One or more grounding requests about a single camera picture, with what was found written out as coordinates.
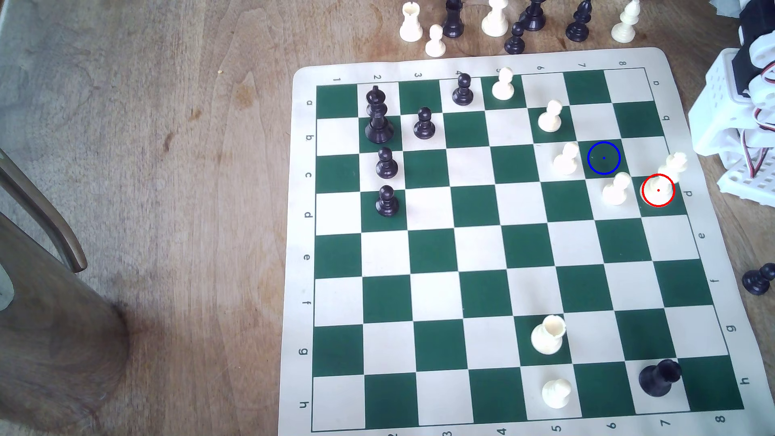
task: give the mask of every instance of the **green square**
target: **green square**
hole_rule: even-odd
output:
[[[474,369],[468,379],[474,424],[528,420],[519,368]]]
[[[490,147],[495,183],[537,182],[538,167],[532,145]]]
[[[400,81],[398,97],[401,100],[401,114],[416,114],[427,107],[431,113],[441,113],[441,88],[438,80]]]
[[[312,376],[363,374],[363,325],[315,327]]]
[[[543,322],[547,315],[528,315],[514,317],[514,328],[517,330],[517,349],[519,350],[520,366],[562,365],[571,363],[568,338],[563,338],[563,346],[553,355],[539,353],[530,342],[530,334],[537,325]]]
[[[713,304],[700,259],[654,262],[654,271],[665,307]]]
[[[445,113],[444,137],[447,148],[489,147],[484,112]]]
[[[614,103],[614,113],[623,138],[661,137],[665,134],[653,101]]]
[[[408,275],[363,277],[363,322],[412,320],[412,287]]]
[[[385,184],[389,185],[390,181],[386,180]],[[403,189],[397,189],[393,194],[398,200],[398,213],[393,216],[382,216],[377,212],[379,192],[360,193],[360,231],[406,230],[406,192]]]
[[[603,262],[650,261],[651,252],[640,218],[595,221]]]
[[[508,268],[554,265],[549,227],[546,223],[503,226],[501,232]]]
[[[452,214],[455,227],[496,226],[501,223],[495,185],[452,188]]]
[[[571,105],[592,105],[595,103],[610,103],[608,82],[603,70],[567,71],[565,89],[568,91],[568,101]]]
[[[318,118],[358,116],[358,85],[319,86],[316,100]]]
[[[446,150],[405,151],[404,179],[407,189],[449,186]]]
[[[558,266],[556,270],[566,312],[613,310],[603,265]]]
[[[584,180],[542,182],[546,220],[581,221],[592,219],[587,183]]]
[[[315,163],[315,192],[360,191],[360,169],[357,154],[318,156]]]
[[[393,132],[393,137],[388,142],[382,143],[382,144],[375,144],[371,142],[369,138],[366,137],[366,126],[369,124],[369,121],[371,121],[371,118],[358,119],[358,128],[360,129],[360,134],[358,136],[359,138],[358,142],[360,144],[360,153],[377,153],[377,151],[382,147],[387,147],[391,149],[391,151],[402,150],[401,116],[399,115],[386,116],[385,119],[390,120],[390,122],[393,124],[394,132]]]
[[[624,417],[635,414],[624,362],[574,365],[576,387],[585,418]]]
[[[419,425],[417,378],[414,372],[366,375],[363,380],[366,428]]]
[[[604,141],[608,142],[609,144],[600,144],[600,142]],[[614,175],[619,172],[629,173],[627,157],[624,153],[622,140],[604,141],[586,140],[579,142],[579,154],[581,155],[581,161],[584,163],[581,165],[584,169],[584,177],[613,178]]]
[[[514,76],[511,79],[511,86],[514,87],[514,95],[508,100],[498,100],[492,95],[492,85],[498,81],[498,76],[489,76],[481,78],[482,96],[484,97],[484,108],[493,109],[518,109],[528,107],[525,102],[525,87],[522,85],[522,76]]]
[[[576,130],[574,129],[574,121],[570,116],[570,107],[563,106],[563,111],[560,112],[560,128],[556,132],[544,132],[538,127],[538,117],[542,113],[546,112],[546,108],[529,108],[528,116],[530,117],[530,129],[533,134],[533,143],[540,144],[546,142],[570,142],[576,140]]]
[[[455,230],[410,231],[409,265],[412,273],[457,271]]]
[[[743,409],[729,356],[678,359],[692,412]]]
[[[463,317],[500,317],[512,314],[506,271],[460,273]]]
[[[418,371],[467,368],[463,320],[416,322],[415,360]]]
[[[676,357],[665,309],[618,311],[616,323],[619,325],[625,360]]]

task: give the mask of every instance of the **white square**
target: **white square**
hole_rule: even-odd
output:
[[[465,318],[463,333],[468,369],[519,366],[514,317]]]
[[[622,339],[613,310],[565,313],[573,363],[623,362]]]
[[[564,312],[557,270],[553,266],[509,268],[506,275],[515,317]]]
[[[654,100],[644,68],[605,70],[611,102],[648,102]]]
[[[358,154],[360,127],[357,118],[318,120],[318,156]]]
[[[549,100],[560,100],[568,106],[568,91],[563,73],[525,74],[522,76],[525,103],[529,108],[546,108]]]
[[[360,192],[317,194],[315,234],[360,233]]]
[[[603,263],[598,228],[593,220],[548,223],[554,265],[597,265]]]
[[[415,324],[369,323],[363,325],[363,373],[414,372]]]
[[[576,140],[616,140],[622,137],[611,103],[571,106],[570,116]]]
[[[656,360],[631,360],[625,362],[627,367],[627,379],[630,382],[630,392],[632,392],[632,403],[635,405],[637,414],[661,414],[665,412],[687,412],[689,411],[689,400],[686,397],[684,388],[684,378],[678,379],[670,387],[670,392],[664,396],[655,397],[643,392],[638,382],[640,372],[650,365],[660,363]]]
[[[667,325],[678,358],[727,355],[713,306],[665,307]]]
[[[418,372],[417,412],[420,425],[474,422],[468,371]]]
[[[363,280],[315,280],[315,326],[363,324]]]
[[[363,277],[409,273],[409,232],[368,232],[360,234]]]
[[[409,276],[412,286],[412,319],[415,321],[459,320],[463,298],[457,272],[426,272]]]
[[[451,229],[452,192],[449,186],[406,190],[406,225],[409,230]]]
[[[532,144],[530,115],[526,108],[484,111],[491,146]]]
[[[312,379],[312,430],[366,427],[366,387],[362,375]]]
[[[506,269],[501,226],[455,227],[458,271]]]
[[[604,268],[614,310],[665,307],[653,262],[621,262],[605,264]]]
[[[489,147],[450,148],[446,151],[449,186],[494,185]]]
[[[651,260],[678,261],[700,257],[688,216],[644,216],[642,221]]]

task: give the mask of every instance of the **white pawn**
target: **white pawn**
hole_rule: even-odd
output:
[[[492,10],[482,20],[482,32],[485,35],[498,38],[506,34],[508,21],[503,13],[506,6],[508,6],[508,0],[490,0]]]
[[[570,401],[570,382],[565,379],[557,379],[546,382],[541,389],[544,403],[553,409],[562,409]]]
[[[498,81],[492,85],[492,96],[498,100],[508,100],[514,96],[514,85],[512,79],[514,71],[509,67],[503,67],[498,72]]]
[[[538,117],[538,127],[544,132],[556,132],[560,129],[560,112],[563,111],[563,103],[560,100],[551,100],[546,105],[546,112]]]
[[[441,41],[442,28],[438,24],[434,24],[428,30],[428,35],[431,40],[425,43],[425,53],[430,57],[441,57],[446,52],[446,45]]]
[[[619,16],[622,21],[611,29],[611,38],[619,43],[629,43],[635,38],[635,29],[632,28],[638,22],[640,14],[640,0],[632,0],[625,6],[624,12]]]

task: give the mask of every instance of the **white chess piece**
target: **white chess piece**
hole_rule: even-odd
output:
[[[506,34],[508,21],[503,13],[506,6],[508,6],[508,0],[490,0],[492,10],[482,20],[482,32],[485,35],[498,38]]]
[[[446,52],[446,45],[441,41],[442,28],[438,24],[434,24],[428,30],[428,35],[431,40],[425,43],[425,53],[430,57],[441,57]]]
[[[553,355],[563,346],[565,320],[557,315],[549,315],[536,326],[530,334],[533,347],[543,355]]]
[[[422,38],[422,26],[418,16],[420,15],[420,5],[415,2],[406,2],[401,7],[401,11],[404,13],[404,23],[401,24],[401,28],[398,30],[398,35],[401,39],[413,43]]]
[[[541,396],[544,403],[553,409],[562,409],[570,401],[570,382],[565,379],[550,380],[543,385]]]
[[[512,79],[514,71],[509,67],[503,67],[498,72],[498,81],[492,85],[492,96],[498,100],[508,100],[514,96],[514,85]]]
[[[546,112],[538,117],[538,127],[544,132],[556,132],[560,129],[560,112],[563,111],[563,103],[560,100],[551,100],[546,105]]]
[[[562,175],[571,175],[578,168],[576,156],[579,155],[578,142],[569,142],[563,147],[563,153],[554,158],[554,170]]]
[[[638,22],[640,14],[640,0],[632,0],[625,6],[624,12],[619,16],[622,21],[611,29],[611,38],[619,43],[629,43],[635,38],[635,29],[632,28]]]
[[[625,172],[619,172],[614,176],[611,183],[603,188],[603,201],[614,206],[618,206],[627,199],[627,187],[632,178]]]

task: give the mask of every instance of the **black pawn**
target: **black pawn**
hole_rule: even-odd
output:
[[[393,160],[393,152],[387,147],[382,147],[377,156],[380,161],[377,163],[377,175],[382,178],[393,178],[398,173],[398,164]]]
[[[643,392],[650,396],[664,396],[670,392],[673,383],[680,379],[680,375],[678,362],[666,358],[656,365],[646,366],[638,375],[638,382]]]
[[[452,91],[452,101],[459,106],[468,106],[474,100],[474,92],[471,87],[471,76],[460,73],[457,76],[457,89]]]
[[[573,19],[576,21],[569,24],[565,29],[565,36],[575,43],[583,43],[589,37],[587,23],[592,20],[591,0],[583,0],[579,3],[578,9],[573,14]]]
[[[398,213],[398,199],[393,195],[393,188],[390,186],[380,188],[380,198],[377,200],[377,212],[380,215],[393,216]]]
[[[385,93],[375,85],[366,93],[366,101],[369,103],[366,114],[371,117],[366,125],[366,138],[375,144],[388,142],[393,137],[394,128],[390,120],[385,118],[385,114],[388,113]]]
[[[518,21],[511,27],[511,38],[506,40],[503,44],[503,49],[508,54],[520,54],[525,51],[525,41],[522,40],[522,35],[525,34],[525,30],[522,28],[522,24]]]
[[[436,126],[431,121],[431,109],[422,107],[417,112],[419,121],[415,123],[415,136],[421,140],[428,140],[436,132]]]

